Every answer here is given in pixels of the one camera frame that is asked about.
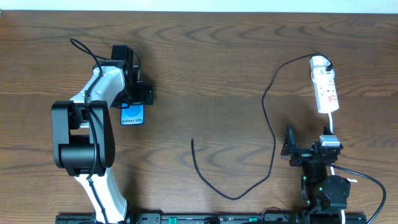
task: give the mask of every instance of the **brown tabletop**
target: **brown tabletop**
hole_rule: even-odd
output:
[[[94,211],[80,184],[53,161],[51,105],[77,94],[92,76],[93,59],[68,41],[76,37],[109,57],[127,44],[154,85],[154,105],[142,126],[121,126],[111,109],[116,141],[113,169],[135,212],[262,212],[306,205],[299,167],[280,156],[285,127],[300,147],[318,139],[308,59],[280,71],[266,98],[276,135],[269,180],[238,201],[268,172],[272,136],[261,96],[276,68],[312,52],[334,64],[340,109],[335,133],[344,145],[339,166],[369,174],[387,189],[375,223],[397,223],[398,16],[370,14],[45,12],[6,11],[0,17],[0,223],[53,223],[59,213]],[[368,218],[380,188],[355,178],[348,211]]]

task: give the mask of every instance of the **white background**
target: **white background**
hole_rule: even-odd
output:
[[[0,0],[3,10],[398,13],[398,0]]]

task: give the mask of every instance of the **white power strip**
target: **white power strip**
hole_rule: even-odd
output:
[[[335,71],[326,71],[330,62],[323,56],[314,56],[310,60],[311,79],[315,89],[315,98],[319,113],[331,113],[338,106],[336,85],[334,81]]]

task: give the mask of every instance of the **wooden table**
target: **wooden table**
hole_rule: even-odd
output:
[[[261,96],[276,68],[312,52],[332,59],[340,109],[335,133],[344,145],[339,166],[369,174],[387,189],[375,223],[397,223],[398,16],[173,12],[6,11],[0,18],[0,223],[54,223],[55,215],[91,213],[79,183],[53,162],[51,105],[77,94],[93,59],[68,41],[76,37],[98,55],[128,44],[141,57],[155,101],[142,126],[121,126],[113,168],[132,210],[165,213],[262,212],[305,206],[301,168],[279,155],[291,124],[299,146],[318,139],[318,114],[307,59],[286,66],[266,98],[277,139],[269,180],[238,201],[215,194],[203,175],[237,196],[268,172],[272,136]],[[348,211],[368,218],[380,188],[352,184]]]

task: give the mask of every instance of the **wood grain surface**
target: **wood grain surface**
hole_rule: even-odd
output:
[[[6,11],[0,17],[0,223],[53,223],[59,213],[91,213],[86,193],[53,162],[51,105],[90,79],[94,61],[68,41],[76,37],[109,57],[128,44],[154,85],[142,126],[121,126],[111,109],[116,180],[132,210],[165,213],[262,212],[305,206],[301,168],[279,155],[287,124],[309,147],[328,123],[317,113],[309,62],[286,66],[266,98],[277,139],[268,181],[238,201],[221,198],[202,174],[237,196],[263,178],[272,136],[261,96],[276,68],[319,51],[332,59],[340,109],[339,166],[369,174],[387,189],[375,223],[398,223],[398,16],[290,13]],[[380,188],[352,184],[348,211],[368,218]]]

